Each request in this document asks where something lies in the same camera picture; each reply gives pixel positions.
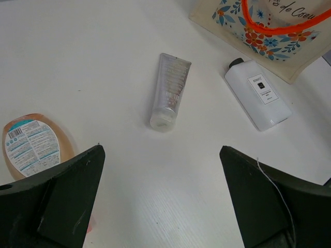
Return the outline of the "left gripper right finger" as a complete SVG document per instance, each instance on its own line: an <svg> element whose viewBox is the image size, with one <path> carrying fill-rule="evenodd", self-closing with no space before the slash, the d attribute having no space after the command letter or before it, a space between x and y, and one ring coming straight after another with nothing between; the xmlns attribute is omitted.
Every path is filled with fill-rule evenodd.
<svg viewBox="0 0 331 248"><path fill-rule="evenodd" d="M330 181L297 178L230 146L220 160L245 247L330 247Z"/></svg>

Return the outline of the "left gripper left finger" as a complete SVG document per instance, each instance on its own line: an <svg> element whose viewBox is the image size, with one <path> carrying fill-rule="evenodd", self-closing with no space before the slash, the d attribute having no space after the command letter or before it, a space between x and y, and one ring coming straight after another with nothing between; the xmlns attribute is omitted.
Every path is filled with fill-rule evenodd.
<svg viewBox="0 0 331 248"><path fill-rule="evenodd" d="M106 154L76 157L1 186L1 247L83 247Z"/></svg>

